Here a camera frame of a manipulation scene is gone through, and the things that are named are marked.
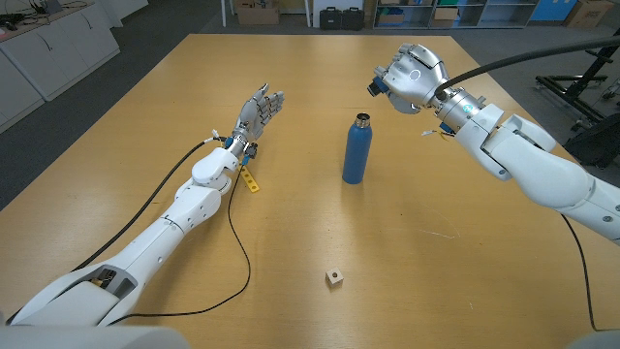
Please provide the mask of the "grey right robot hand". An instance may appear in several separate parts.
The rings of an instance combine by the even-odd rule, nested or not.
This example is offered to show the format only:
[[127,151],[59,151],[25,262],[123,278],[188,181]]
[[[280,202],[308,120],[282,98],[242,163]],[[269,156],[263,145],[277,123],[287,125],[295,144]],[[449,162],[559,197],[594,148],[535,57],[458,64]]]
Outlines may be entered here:
[[431,104],[435,90],[449,79],[443,60],[422,45],[403,44],[386,68],[377,66],[367,90],[385,94],[402,113],[415,114]]

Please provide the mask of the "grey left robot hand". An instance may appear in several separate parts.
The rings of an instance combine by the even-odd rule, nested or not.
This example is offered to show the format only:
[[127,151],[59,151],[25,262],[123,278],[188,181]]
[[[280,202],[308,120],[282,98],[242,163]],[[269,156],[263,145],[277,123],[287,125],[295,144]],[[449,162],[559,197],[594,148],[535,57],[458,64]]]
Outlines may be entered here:
[[242,106],[232,135],[246,142],[257,141],[267,123],[283,108],[285,94],[278,91],[268,94],[269,85],[260,87]]

